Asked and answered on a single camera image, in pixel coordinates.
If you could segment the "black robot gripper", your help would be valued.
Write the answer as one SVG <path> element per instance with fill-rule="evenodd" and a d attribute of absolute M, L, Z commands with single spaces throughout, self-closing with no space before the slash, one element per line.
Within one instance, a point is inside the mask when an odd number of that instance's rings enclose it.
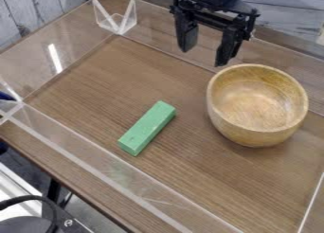
<path fill-rule="evenodd" d="M 183 0 L 190 1 L 199 9 L 211 12 L 231 12 L 247 19 L 245 34 L 234 28 L 227 27 L 222 33 L 219 47 L 216 49 L 215 66 L 224 66 L 231 58 L 235 57 L 243 39 L 249 40 L 254 29 L 255 19 L 261 13 L 251 8 L 242 0 Z M 176 10 L 174 12 L 174 24 L 176 43 L 182 52 L 187 52 L 196 45 L 198 24 L 191 12 Z"/>

